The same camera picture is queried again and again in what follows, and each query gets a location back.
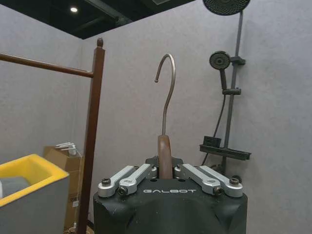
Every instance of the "pole finial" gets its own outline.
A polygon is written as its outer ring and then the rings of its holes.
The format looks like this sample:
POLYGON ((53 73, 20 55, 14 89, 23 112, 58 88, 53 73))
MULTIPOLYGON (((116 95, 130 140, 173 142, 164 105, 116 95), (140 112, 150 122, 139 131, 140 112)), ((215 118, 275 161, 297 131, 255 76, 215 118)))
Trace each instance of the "pole finial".
POLYGON ((103 47, 103 43, 104 43, 104 42, 103 42, 103 38, 98 38, 98 39, 97 39, 97 46, 98 46, 98 47, 103 47))

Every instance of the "wooden pole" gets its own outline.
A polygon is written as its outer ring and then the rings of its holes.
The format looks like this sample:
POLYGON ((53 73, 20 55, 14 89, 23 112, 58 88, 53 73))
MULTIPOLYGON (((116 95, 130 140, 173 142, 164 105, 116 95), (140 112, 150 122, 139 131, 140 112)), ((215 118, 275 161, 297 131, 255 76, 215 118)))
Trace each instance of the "wooden pole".
POLYGON ((6 62, 13 62, 13 63, 18 63, 30 67, 38 67, 46 70, 52 70, 52 71, 57 71, 57 72, 63 72, 63 73, 68 73, 68 74, 73 74, 73 75, 78 75, 82 77, 93 77, 93 73, 89 71, 83 71, 80 69, 76 68, 71 68, 71 67, 63 67, 47 62, 41 62, 33 59, 28 59, 28 58, 22 58, 14 55, 7 55, 7 54, 2 54, 0 53, 0 60, 6 61, 6 62))
POLYGON ((93 78, 91 81, 91 91, 89 99, 89 113, 85 141, 85 163, 82 180, 77 234, 86 233, 88 221, 94 149, 98 126, 98 110, 101 96, 103 64, 105 56, 105 50, 102 47, 103 47, 103 39, 98 38, 97 47, 94 50, 94 59, 93 59, 93 78))

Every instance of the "yellow bin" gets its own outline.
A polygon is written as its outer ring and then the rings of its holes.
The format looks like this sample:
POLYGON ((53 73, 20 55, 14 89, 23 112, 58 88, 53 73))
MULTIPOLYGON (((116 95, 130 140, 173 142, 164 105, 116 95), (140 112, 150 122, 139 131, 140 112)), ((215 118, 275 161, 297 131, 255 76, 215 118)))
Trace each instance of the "yellow bin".
POLYGON ((24 177, 29 187, 0 199, 0 234, 62 234, 68 174, 38 155, 0 165, 0 178, 24 177))

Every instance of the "rain shower head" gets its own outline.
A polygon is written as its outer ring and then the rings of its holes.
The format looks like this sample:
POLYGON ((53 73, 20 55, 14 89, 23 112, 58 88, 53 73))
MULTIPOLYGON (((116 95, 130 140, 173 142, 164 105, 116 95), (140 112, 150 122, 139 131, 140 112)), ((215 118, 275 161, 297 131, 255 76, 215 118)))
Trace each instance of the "rain shower head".
POLYGON ((221 75, 221 86, 223 90, 226 90, 226 77, 225 77, 225 69, 229 67, 231 63, 230 56, 224 51, 214 52, 209 59, 210 65, 220 71, 221 75))
POLYGON ((235 15, 244 10, 250 0, 203 0, 206 8, 221 16, 235 15))

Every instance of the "black ceiling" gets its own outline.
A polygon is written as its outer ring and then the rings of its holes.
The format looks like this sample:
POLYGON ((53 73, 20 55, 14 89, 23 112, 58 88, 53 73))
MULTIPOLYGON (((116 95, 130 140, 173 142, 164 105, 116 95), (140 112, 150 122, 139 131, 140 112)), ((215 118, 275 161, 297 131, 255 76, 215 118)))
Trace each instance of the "black ceiling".
POLYGON ((0 0, 0 4, 85 39, 191 1, 0 0), (78 11, 71 12, 71 7, 78 11))

